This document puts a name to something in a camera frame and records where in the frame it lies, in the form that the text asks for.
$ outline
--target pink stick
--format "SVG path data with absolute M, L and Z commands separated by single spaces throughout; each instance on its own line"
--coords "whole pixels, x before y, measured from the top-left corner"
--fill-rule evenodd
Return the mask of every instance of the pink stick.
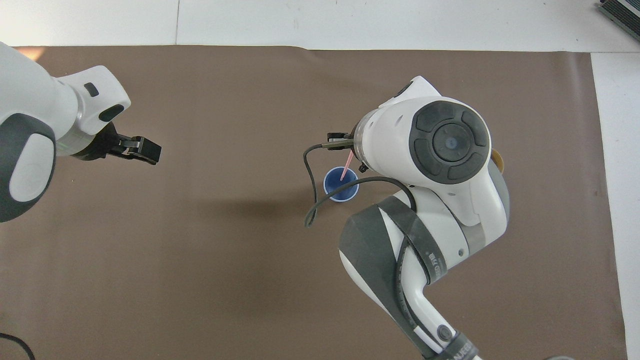
M 344 170 L 342 170 L 342 175 L 340 176 L 340 181 L 344 179 L 344 176 L 347 174 L 347 169 L 349 168 L 349 164 L 353 159 L 353 151 L 349 151 L 349 157 L 347 158 L 347 163 L 344 165 Z

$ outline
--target brown mat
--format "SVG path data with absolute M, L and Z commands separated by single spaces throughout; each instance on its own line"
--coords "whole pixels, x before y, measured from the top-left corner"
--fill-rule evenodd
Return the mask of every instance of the brown mat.
M 427 297 L 485 360 L 627 358 L 589 54 L 60 47 L 39 62 L 105 65 L 132 99 L 116 128 L 163 155 L 59 158 L 43 199 L 0 224 L 0 331 L 37 358 L 418 359 L 337 252 L 347 217 L 396 189 L 364 184 L 305 229 L 301 161 L 418 74 L 486 119 L 512 201 L 507 234 Z M 346 156 L 310 162 L 321 177 Z M 0 357 L 26 358 L 1 340 Z

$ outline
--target white floor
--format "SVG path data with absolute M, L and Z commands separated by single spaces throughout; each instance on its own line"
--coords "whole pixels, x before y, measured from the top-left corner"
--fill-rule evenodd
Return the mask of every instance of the white floor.
M 640 42 L 597 0 L 2 0 L 8 45 L 291 45 L 594 53 L 630 360 L 640 360 Z

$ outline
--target cup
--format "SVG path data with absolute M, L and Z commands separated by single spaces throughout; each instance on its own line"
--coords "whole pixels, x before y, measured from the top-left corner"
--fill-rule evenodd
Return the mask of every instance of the cup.
M 326 173 L 323 181 L 324 193 L 328 194 L 334 191 L 335 189 L 337 189 L 338 187 L 358 179 L 356 172 L 351 170 L 350 168 L 347 168 L 347 173 L 344 174 L 344 179 L 340 181 L 340 176 L 342 175 L 342 171 L 344 171 L 344 167 L 335 167 Z M 335 194 L 334 196 L 330 197 L 330 199 L 335 202 L 349 201 L 353 199 L 353 197 L 358 193 L 359 187 L 360 187 L 360 184 L 356 184 L 346 190 L 343 190 Z

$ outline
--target cable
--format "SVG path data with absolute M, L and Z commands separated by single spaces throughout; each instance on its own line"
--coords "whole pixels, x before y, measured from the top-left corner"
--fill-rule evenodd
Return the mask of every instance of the cable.
M 313 145 L 309 147 L 307 150 L 305 150 L 305 152 L 303 152 L 302 154 L 302 160 L 305 162 L 305 167 L 307 168 L 307 172 L 309 173 L 309 178 L 311 179 L 311 187 L 313 187 L 314 189 L 314 203 L 318 201 L 318 192 L 316 189 L 316 180 L 314 179 L 314 175 L 311 172 L 311 167 L 309 166 L 309 162 L 307 161 L 307 154 L 310 153 L 311 150 L 320 149 L 321 147 L 322 147 L 321 143 L 317 145 Z M 314 220 L 316 219 L 316 212 L 317 211 L 314 211 L 314 213 L 312 214 L 311 219 L 309 220 L 309 226 L 311 226 L 311 224 L 314 223 Z
M 0 338 L 13 341 L 14 343 L 17 343 L 18 345 L 20 345 L 20 347 L 27 353 L 29 360 L 36 359 L 36 357 L 33 355 L 33 351 L 31 351 L 31 348 L 29 347 L 29 345 L 27 345 L 27 343 L 24 342 L 24 340 L 17 338 L 13 335 L 3 334 L 2 332 L 0 332 Z
M 364 179 L 357 179 L 357 180 L 351 181 L 349 183 L 346 183 L 346 184 L 338 187 L 334 191 L 326 194 L 326 196 L 323 197 L 322 199 L 320 199 L 320 201 L 317 201 L 313 205 L 313 207 L 311 207 L 311 209 L 309 209 L 309 211 L 307 212 L 307 215 L 305 216 L 305 227 L 310 227 L 313 224 L 313 221 L 314 221 L 314 218 L 316 216 L 316 211 L 317 211 L 318 207 L 323 202 L 327 201 L 330 197 L 334 196 L 335 194 L 337 194 L 339 192 L 347 190 L 348 188 L 352 187 L 353 185 L 362 184 L 362 183 L 368 183 L 370 181 L 384 181 L 386 183 L 392 183 L 392 184 L 396 185 L 402 191 L 404 191 L 406 196 L 409 198 L 409 207 L 411 207 L 411 210 L 413 210 L 413 211 L 417 210 L 416 205 L 415 205 L 415 197 L 413 197 L 413 194 L 411 193 L 409 188 L 406 187 L 406 185 L 404 185 L 400 181 L 398 181 L 396 179 L 392 179 L 391 177 L 384 177 L 384 176 L 365 177 Z

